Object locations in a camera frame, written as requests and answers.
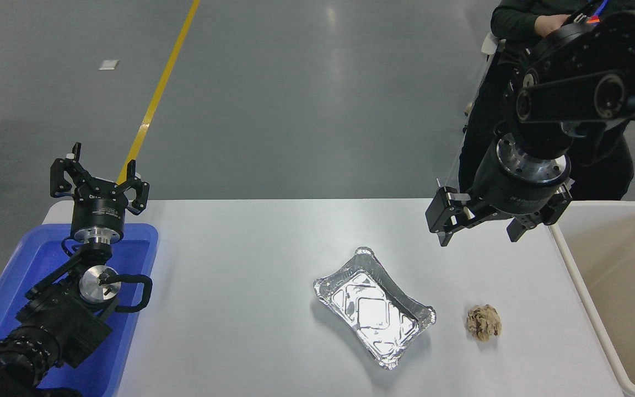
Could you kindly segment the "person's right hand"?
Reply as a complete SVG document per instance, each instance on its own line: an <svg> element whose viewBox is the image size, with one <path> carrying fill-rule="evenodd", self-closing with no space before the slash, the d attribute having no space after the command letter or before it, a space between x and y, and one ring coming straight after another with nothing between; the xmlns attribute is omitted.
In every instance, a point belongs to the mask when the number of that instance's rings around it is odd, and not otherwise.
<svg viewBox="0 0 635 397"><path fill-rule="evenodd" d="M565 25L570 14L539 15L534 22L534 32L540 37L547 37L562 25Z"/></svg>

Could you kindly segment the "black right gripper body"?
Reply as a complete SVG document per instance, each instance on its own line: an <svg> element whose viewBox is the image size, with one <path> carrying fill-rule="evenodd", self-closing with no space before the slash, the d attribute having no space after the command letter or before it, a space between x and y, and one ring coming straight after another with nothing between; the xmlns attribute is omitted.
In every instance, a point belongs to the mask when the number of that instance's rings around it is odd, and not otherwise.
<svg viewBox="0 0 635 397"><path fill-rule="evenodd" d="M558 219L564 212L564 156L544 160L518 145L489 145L469 193L510 216Z"/></svg>

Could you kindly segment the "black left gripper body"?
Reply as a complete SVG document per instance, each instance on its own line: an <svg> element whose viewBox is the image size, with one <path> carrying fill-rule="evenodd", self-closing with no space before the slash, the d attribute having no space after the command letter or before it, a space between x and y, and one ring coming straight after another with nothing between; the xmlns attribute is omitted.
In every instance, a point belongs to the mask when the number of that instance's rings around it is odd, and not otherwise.
<svg viewBox="0 0 635 397"><path fill-rule="evenodd" d="M124 234L128 199L113 195L113 191L118 191L118 186L106 179L93 179L91 184L86 180L76 186L72 235L90 228L106 228L118 235Z"/></svg>

